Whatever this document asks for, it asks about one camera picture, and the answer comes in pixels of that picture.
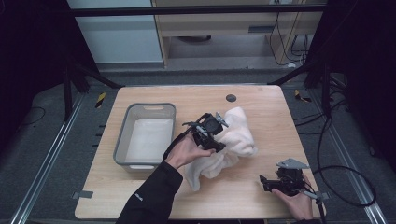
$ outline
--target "white cloth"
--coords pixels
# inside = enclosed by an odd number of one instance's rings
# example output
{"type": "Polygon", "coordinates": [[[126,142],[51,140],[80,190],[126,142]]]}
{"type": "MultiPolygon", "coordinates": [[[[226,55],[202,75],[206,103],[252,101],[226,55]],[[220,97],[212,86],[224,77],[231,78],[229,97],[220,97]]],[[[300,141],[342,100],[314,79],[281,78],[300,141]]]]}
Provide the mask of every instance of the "white cloth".
{"type": "Polygon", "coordinates": [[[186,179],[194,191],[201,187],[200,175],[214,178],[223,168],[237,164],[238,157],[253,156],[257,152],[248,128],[247,117],[241,107],[235,107],[227,111],[224,120],[229,127],[223,126],[223,131],[215,135],[215,140],[224,143],[226,147],[219,153],[213,153],[210,157],[199,158],[185,167],[186,179]]]}

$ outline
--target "plastic bin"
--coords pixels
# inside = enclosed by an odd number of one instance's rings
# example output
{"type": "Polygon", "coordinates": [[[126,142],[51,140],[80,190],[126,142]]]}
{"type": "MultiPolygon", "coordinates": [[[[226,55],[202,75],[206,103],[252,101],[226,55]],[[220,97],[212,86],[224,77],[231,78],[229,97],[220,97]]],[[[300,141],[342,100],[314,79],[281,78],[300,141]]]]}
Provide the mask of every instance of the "plastic bin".
{"type": "Polygon", "coordinates": [[[153,170],[172,142],[175,118],[169,103],[130,105],[114,150],[116,164],[128,172],[153,170]]]}

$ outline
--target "white cabinet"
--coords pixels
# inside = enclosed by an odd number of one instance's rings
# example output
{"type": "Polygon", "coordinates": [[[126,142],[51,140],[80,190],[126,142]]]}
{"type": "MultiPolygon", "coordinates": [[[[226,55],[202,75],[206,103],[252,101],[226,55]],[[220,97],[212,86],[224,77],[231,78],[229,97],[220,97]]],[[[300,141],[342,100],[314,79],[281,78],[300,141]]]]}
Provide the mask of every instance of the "white cabinet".
{"type": "MultiPolygon", "coordinates": [[[[71,8],[151,7],[149,0],[68,0],[71,8]]],[[[98,67],[162,63],[153,16],[76,17],[98,67]]]]}

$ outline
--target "black pole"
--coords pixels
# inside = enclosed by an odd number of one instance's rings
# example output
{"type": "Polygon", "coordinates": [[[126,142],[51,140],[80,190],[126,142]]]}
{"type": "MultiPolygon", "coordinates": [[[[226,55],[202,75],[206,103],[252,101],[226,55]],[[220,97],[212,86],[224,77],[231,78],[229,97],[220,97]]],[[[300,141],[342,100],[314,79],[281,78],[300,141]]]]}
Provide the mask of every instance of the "black pole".
{"type": "Polygon", "coordinates": [[[318,60],[316,58],[314,58],[310,62],[307,62],[307,63],[301,65],[300,67],[294,69],[293,71],[289,72],[288,74],[286,74],[285,76],[281,77],[280,79],[277,79],[277,80],[272,81],[272,82],[268,82],[267,84],[268,85],[281,86],[285,82],[291,80],[294,77],[297,77],[301,73],[304,73],[304,72],[309,71],[310,69],[312,69],[313,67],[315,67],[317,65],[317,62],[318,62],[318,60]]]}
{"type": "Polygon", "coordinates": [[[328,63],[324,64],[323,72],[321,104],[323,113],[329,119],[332,116],[332,110],[330,108],[330,66],[328,63]]]}
{"type": "Polygon", "coordinates": [[[93,71],[91,71],[90,69],[88,69],[87,67],[85,67],[79,63],[75,63],[75,67],[80,72],[84,73],[87,76],[95,78],[96,80],[104,83],[105,85],[109,86],[110,88],[120,89],[120,88],[124,87],[124,85],[120,85],[115,82],[112,82],[112,81],[108,80],[107,78],[102,77],[100,74],[94,73],[93,71]]]}
{"type": "Polygon", "coordinates": [[[175,14],[220,14],[220,13],[265,13],[265,12],[318,12],[340,7],[326,4],[300,5],[239,5],[239,6],[194,6],[194,7],[115,7],[115,8],[79,8],[70,10],[52,10],[49,14],[72,17],[104,16],[142,16],[175,14]]]}
{"type": "Polygon", "coordinates": [[[67,65],[63,70],[63,79],[64,79],[64,121],[67,121],[73,111],[72,106],[72,89],[70,86],[70,76],[68,73],[67,65]]]}

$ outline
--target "wooden table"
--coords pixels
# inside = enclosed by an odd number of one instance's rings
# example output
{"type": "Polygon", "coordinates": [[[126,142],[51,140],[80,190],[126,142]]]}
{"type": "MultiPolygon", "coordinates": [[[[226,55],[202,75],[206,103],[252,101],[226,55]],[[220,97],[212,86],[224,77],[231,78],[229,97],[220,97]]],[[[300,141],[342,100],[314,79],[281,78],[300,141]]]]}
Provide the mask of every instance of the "wooden table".
{"type": "MultiPolygon", "coordinates": [[[[289,218],[286,206],[266,192],[259,175],[276,179],[276,163],[307,158],[294,127],[282,90],[278,86],[172,86],[120,89],[97,149],[84,190],[93,191],[90,199],[80,198],[77,218],[118,218],[132,193],[149,174],[127,173],[113,161],[114,148],[126,109],[133,103],[172,103],[176,106],[175,137],[185,131],[181,124],[198,119],[204,113],[221,115],[241,106],[248,127],[259,149],[256,156],[241,158],[233,167],[223,169],[213,179],[201,177],[201,189],[192,191],[184,180],[178,191],[172,214],[174,219],[204,218],[289,218]],[[233,94],[236,101],[227,102],[233,94]]],[[[184,175],[184,168],[179,171],[184,175]]],[[[311,170],[304,170],[314,189],[317,184],[311,170]]],[[[318,207],[314,216],[320,217],[318,207]]]]}

